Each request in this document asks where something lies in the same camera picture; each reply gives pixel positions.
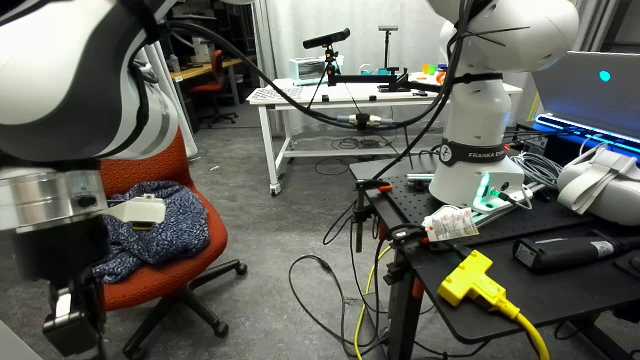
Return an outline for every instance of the chair base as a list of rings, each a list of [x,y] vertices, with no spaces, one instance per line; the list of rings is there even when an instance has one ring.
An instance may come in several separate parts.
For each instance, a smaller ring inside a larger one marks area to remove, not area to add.
[[[229,261],[228,263],[208,269],[183,289],[163,297],[125,345],[122,350],[124,356],[128,360],[143,360],[147,355],[147,350],[140,345],[142,345],[143,341],[146,340],[149,334],[151,334],[158,324],[160,324],[160,321],[167,315],[169,310],[178,302],[185,303],[200,318],[207,322],[209,326],[213,328],[218,338],[225,338],[229,334],[229,325],[221,322],[218,316],[193,293],[193,290],[219,278],[231,270],[235,270],[238,275],[242,276],[248,273],[248,267],[246,264],[241,263],[240,260]]]
[[[213,127],[213,125],[221,122],[222,120],[230,120],[231,124],[235,124],[236,123],[236,119],[238,118],[238,114],[237,113],[227,113],[227,114],[215,114],[215,115],[211,115],[210,117],[204,117],[201,118],[200,120],[207,120],[209,119],[209,121],[207,121],[207,127],[210,129]]]

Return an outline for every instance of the laptop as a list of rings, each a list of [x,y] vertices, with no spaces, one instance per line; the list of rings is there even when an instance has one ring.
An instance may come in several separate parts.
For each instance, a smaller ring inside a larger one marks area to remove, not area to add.
[[[533,78],[555,117],[640,138],[640,55],[569,52]]]

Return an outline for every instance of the blue led light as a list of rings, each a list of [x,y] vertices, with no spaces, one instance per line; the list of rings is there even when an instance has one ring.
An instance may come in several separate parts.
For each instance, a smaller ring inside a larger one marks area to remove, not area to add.
[[[611,80],[611,73],[608,71],[600,71],[600,79],[608,83]]]

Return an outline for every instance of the chair seat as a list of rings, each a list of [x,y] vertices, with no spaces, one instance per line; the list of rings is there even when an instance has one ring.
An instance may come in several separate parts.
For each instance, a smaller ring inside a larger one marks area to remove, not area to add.
[[[123,282],[105,284],[106,311],[138,306],[183,289],[225,250],[228,235],[220,215],[195,187],[191,191],[200,198],[209,212],[209,246],[193,258],[172,261],[167,265],[144,266]]]
[[[189,90],[189,96],[194,96],[202,93],[222,92],[225,89],[225,85],[218,82],[208,83],[206,85],[196,86]]]

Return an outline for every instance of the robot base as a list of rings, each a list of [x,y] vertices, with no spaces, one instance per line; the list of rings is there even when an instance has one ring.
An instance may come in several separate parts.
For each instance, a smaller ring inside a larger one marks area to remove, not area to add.
[[[445,204],[489,214],[511,206],[488,192],[496,188],[516,201],[524,199],[522,169],[508,158],[497,163],[439,164],[429,192]]]

